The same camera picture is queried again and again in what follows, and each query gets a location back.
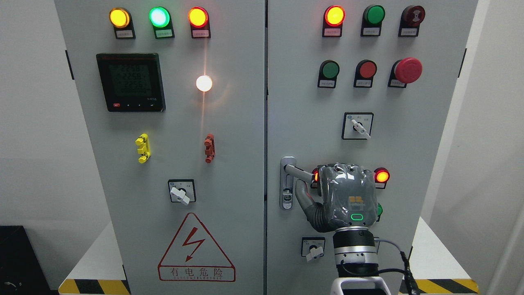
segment gray cable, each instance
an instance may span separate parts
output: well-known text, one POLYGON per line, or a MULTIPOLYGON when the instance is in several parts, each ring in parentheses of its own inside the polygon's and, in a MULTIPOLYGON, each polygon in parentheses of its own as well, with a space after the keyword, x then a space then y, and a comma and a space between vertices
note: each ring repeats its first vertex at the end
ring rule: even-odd
POLYGON ((381 239, 381 238, 375 238, 374 240, 375 240, 375 241, 378 241, 378 242, 385 242, 385 243, 392 244, 393 246, 397 247, 397 249, 399 250, 399 252, 402 252, 402 250, 400 249, 400 247, 399 247, 397 244, 395 244, 395 242, 393 242, 393 241, 386 240, 386 239, 381 239))

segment emergency stop button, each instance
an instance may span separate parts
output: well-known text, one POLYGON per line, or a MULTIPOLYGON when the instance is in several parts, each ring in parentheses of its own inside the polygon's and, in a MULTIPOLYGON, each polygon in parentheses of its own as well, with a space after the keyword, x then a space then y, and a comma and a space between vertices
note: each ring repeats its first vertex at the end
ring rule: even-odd
POLYGON ((415 57, 398 60, 391 69, 389 87, 405 88, 406 84, 417 81, 422 75, 422 63, 415 57))

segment white indicator light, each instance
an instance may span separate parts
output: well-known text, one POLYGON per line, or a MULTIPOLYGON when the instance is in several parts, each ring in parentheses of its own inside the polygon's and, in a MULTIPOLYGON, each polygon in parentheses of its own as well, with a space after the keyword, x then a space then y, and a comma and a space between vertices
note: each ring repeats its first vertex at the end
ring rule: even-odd
POLYGON ((208 92, 213 86, 213 80, 207 75, 202 75, 196 80, 196 87, 202 92, 208 92))

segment white switch handle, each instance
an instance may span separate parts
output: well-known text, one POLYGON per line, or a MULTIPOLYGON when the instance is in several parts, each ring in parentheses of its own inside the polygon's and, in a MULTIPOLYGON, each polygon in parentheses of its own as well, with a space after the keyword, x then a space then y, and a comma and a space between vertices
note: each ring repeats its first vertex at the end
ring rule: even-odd
POLYGON ((358 133, 364 135, 367 139, 371 139, 371 136, 369 135, 369 133, 367 133, 367 130, 364 128, 364 126, 362 126, 362 124, 355 121, 355 119, 352 119, 351 123, 353 123, 353 126, 355 127, 358 133))
POLYGON ((311 252, 305 256, 305 259, 308 262, 311 262, 319 257, 322 257, 324 255, 324 248, 318 247, 318 248, 312 248, 311 252))
POLYGON ((184 190, 173 187, 169 193, 173 196, 176 196, 177 200, 179 200, 185 206, 189 205, 190 199, 185 195, 184 190))

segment yellow indicator light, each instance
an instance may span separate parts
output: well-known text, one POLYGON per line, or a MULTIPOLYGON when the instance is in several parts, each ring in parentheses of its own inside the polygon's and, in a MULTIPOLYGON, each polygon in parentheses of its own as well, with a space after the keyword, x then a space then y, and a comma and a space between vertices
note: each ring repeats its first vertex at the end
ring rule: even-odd
POLYGON ((338 5, 329 7, 324 14, 326 23, 332 27, 339 26, 344 21, 345 17, 346 12, 342 6, 338 5))
POLYGON ((378 181, 378 182, 386 182, 388 181, 389 179, 389 173, 386 172, 386 171, 380 171, 379 173, 377 173, 377 175, 375 176, 375 179, 378 181))
POLYGON ((188 13, 189 23, 197 28, 205 26, 209 21, 208 12, 202 7, 193 7, 188 13))
POLYGON ((109 20, 116 28, 125 28, 129 25, 129 12, 121 7, 115 7, 109 12, 109 20))

